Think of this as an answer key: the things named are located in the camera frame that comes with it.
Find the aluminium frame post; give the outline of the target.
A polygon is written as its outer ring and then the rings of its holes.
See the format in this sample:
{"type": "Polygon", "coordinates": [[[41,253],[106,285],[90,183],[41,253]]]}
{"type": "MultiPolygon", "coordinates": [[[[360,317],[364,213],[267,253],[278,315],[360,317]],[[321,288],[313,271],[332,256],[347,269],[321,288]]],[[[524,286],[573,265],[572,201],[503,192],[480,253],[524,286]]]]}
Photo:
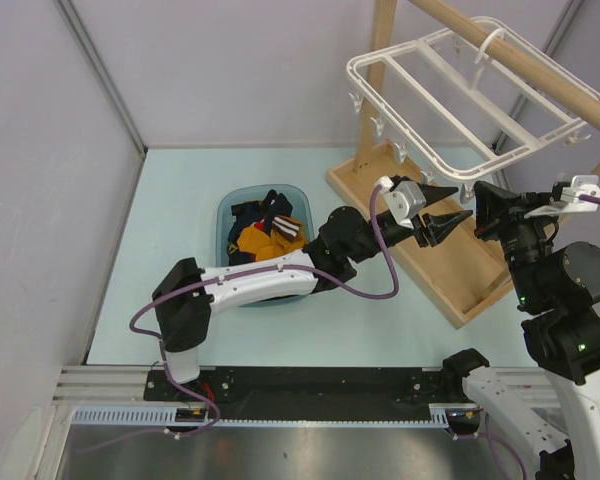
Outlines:
{"type": "Polygon", "coordinates": [[[71,0],[54,0],[61,18],[65,22],[80,53],[83,55],[96,82],[119,120],[126,136],[141,159],[146,157],[148,147],[107,67],[89,29],[71,0]]]}

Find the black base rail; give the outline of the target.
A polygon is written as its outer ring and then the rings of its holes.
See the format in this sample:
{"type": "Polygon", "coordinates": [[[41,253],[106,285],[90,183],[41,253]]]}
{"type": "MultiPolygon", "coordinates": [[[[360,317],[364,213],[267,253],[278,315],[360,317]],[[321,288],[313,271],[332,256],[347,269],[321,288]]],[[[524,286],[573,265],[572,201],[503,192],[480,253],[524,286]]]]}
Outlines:
{"type": "Polygon", "coordinates": [[[468,401],[446,373],[419,367],[218,366],[186,386],[210,394],[223,420],[429,420],[432,404],[468,401]]]}

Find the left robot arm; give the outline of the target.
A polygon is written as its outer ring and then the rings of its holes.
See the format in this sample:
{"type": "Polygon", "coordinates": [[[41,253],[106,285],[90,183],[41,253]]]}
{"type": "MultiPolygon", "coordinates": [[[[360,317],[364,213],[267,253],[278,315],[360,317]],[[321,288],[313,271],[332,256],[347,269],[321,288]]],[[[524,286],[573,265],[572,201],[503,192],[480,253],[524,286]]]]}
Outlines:
{"type": "Polygon", "coordinates": [[[354,207],[339,207],[319,228],[317,237],[299,250],[250,264],[207,269],[194,258],[179,260],[152,294],[169,370],[167,389],[182,400],[199,392],[198,348],[206,340],[212,317],[261,301],[346,288],[356,275],[355,264],[377,254],[387,256],[389,248],[409,238],[421,248],[441,244],[472,213],[431,215],[426,209],[456,191],[384,176],[372,195],[384,197],[388,209],[365,217],[354,207]]]}

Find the wooden hanger stand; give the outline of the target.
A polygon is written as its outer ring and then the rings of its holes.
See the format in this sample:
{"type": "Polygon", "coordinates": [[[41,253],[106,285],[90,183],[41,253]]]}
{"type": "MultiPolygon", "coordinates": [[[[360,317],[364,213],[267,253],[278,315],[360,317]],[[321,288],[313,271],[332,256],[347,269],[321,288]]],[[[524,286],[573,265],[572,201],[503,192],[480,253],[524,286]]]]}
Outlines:
{"type": "Polygon", "coordinates": [[[600,93],[564,69],[501,21],[467,17],[442,1],[423,1],[422,11],[441,29],[394,45],[390,38],[396,5],[379,1],[374,7],[372,49],[346,65],[352,99],[361,117],[355,155],[328,171],[326,179],[349,205],[370,210],[373,190],[382,178],[404,180],[405,191],[391,188],[384,202],[402,228],[420,236],[417,246],[397,245],[396,262],[456,328],[461,328],[499,301],[513,287],[502,251],[477,239],[476,222],[462,209],[474,196],[474,185],[487,175],[515,164],[586,126],[600,131],[600,93]],[[486,97],[479,78],[465,78],[437,52],[452,37],[474,54],[475,71],[492,69],[524,97],[559,121],[543,136],[535,136],[486,97]],[[503,132],[517,142],[509,153],[497,154],[398,62],[421,55],[444,80],[462,93],[503,132]],[[455,129],[480,158],[478,166],[451,167],[383,96],[387,71],[394,72],[427,107],[455,129]]]}

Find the brown white striped sock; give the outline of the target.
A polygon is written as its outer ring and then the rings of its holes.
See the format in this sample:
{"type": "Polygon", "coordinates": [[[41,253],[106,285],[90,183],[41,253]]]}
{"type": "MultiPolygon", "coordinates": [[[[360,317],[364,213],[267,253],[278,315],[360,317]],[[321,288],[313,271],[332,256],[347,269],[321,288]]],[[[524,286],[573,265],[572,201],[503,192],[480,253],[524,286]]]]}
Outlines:
{"type": "Polygon", "coordinates": [[[275,216],[272,220],[272,229],[288,241],[294,241],[302,230],[302,224],[292,218],[275,216]]]}

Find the mustard yellow sock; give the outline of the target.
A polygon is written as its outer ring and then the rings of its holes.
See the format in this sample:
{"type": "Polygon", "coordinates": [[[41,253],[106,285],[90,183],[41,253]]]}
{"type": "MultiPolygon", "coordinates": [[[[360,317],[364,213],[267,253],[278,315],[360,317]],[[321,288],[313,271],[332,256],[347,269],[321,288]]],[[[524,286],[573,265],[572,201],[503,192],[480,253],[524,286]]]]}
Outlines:
{"type": "Polygon", "coordinates": [[[253,223],[244,228],[237,239],[239,251],[250,254],[253,261],[264,261],[281,257],[290,254],[295,250],[302,249],[305,244],[306,239],[304,236],[303,224],[299,236],[294,241],[288,241],[272,229],[272,222],[270,231],[266,233],[263,221],[253,223]]]}

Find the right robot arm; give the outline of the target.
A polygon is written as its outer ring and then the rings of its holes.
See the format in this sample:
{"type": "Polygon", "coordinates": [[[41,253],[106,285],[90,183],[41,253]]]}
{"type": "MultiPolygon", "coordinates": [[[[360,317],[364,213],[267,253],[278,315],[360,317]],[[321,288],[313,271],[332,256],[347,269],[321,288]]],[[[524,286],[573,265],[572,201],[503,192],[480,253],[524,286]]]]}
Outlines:
{"type": "Polygon", "coordinates": [[[534,457],[537,479],[600,479],[600,248],[579,241],[556,250],[545,232],[561,215],[596,211],[597,181],[576,175],[541,193],[474,185],[475,235],[503,249],[518,308],[530,316],[521,324],[527,352],[555,391],[567,431],[544,424],[475,349],[444,360],[441,388],[499,423],[534,457]]]}

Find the white plastic clip hanger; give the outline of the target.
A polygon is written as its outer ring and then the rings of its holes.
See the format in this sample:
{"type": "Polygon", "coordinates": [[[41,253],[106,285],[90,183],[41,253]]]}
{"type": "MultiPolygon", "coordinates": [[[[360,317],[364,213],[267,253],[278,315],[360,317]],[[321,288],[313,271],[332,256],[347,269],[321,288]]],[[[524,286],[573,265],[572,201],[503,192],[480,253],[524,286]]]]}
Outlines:
{"type": "Polygon", "coordinates": [[[550,99],[539,88],[488,56],[486,49],[491,42],[496,39],[505,41],[600,103],[598,91],[504,23],[486,16],[477,17],[476,22],[488,31],[485,42],[480,46],[471,44],[450,29],[442,29],[416,40],[354,57],[346,65],[347,75],[356,90],[352,95],[354,103],[361,105],[368,102],[377,112],[372,119],[375,131],[381,133],[385,126],[391,126],[401,138],[400,154],[415,154],[435,174],[459,184],[464,200],[472,197],[476,181],[531,157],[558,141],[576,142],[579,132],[587,125],[564,104],[550,99]],[[474,164],[466,168],[453,164],[440,148],[427,140],[424,126],[416,121],[413,114],[402,112],[397,103],[390,102],[379,88],[365,79],[365,74],[373,67],[388,68],[408,94],[425,105],[431,117],[456,133],[461,145],[473,152],[476,158],[474,164]],[[483,92],[481,83],[486,77],[503,81],[519,98],[547,114],[551,129],[537,134],[524,128],[483,92]],[[495,152],[479,138],[476,124],[458,113],[462,106],[472,108],[482,121],[497,127],[512,140],[512,148],[502,153],[495,152]]]}

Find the blue plastic sock basin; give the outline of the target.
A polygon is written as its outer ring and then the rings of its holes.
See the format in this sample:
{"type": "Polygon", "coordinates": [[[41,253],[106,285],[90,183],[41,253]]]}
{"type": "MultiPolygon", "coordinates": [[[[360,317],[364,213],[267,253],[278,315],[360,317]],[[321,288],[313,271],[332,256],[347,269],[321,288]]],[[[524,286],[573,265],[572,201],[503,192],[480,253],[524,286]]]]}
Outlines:
{"type": "Polygon", "coordinates": [[[264,184],[228,193],[216,220],[216,264],[241,266],[301,249],[314,239],[306,194],[289,184],[264,184]]]}

